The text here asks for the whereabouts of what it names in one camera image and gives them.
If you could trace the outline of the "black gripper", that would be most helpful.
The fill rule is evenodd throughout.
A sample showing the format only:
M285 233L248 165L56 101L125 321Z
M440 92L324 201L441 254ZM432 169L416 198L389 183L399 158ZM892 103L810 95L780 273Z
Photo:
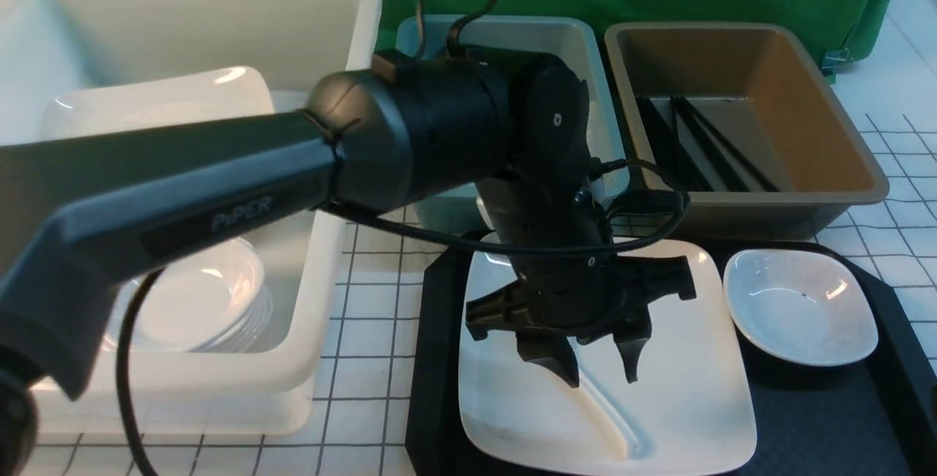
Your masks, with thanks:
M522 178L478 183L496 235L505 245L535 249L606 245L611 229L586 187L537 185ZM570 388L580 386L569 338L589 345L611 337L629 384L637 382L641 352L652 336L649 306L667 296L697 296L686 257L629 256L625 250L585 256L510 256L515 281L466 306L466 329L477 341L492 330L516 335L524 362Z

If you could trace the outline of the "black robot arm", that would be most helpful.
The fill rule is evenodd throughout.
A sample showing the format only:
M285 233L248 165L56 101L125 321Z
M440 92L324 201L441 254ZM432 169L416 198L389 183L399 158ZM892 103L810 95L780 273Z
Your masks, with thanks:
M652 336L649 305L695 298L665 239L689 193L639 160L586 145L586 82L558 56L451 45L375 53L326 76L304 108L2 148L2 473L36 445L31 387L83 395L122 283L143 276L115 360L132 455L154 474L130 398L130 337L171 263L300 210L471 253L518 279L466 309L475 340L508 330L518 354L572 388L570 339L611 336L628 382Z

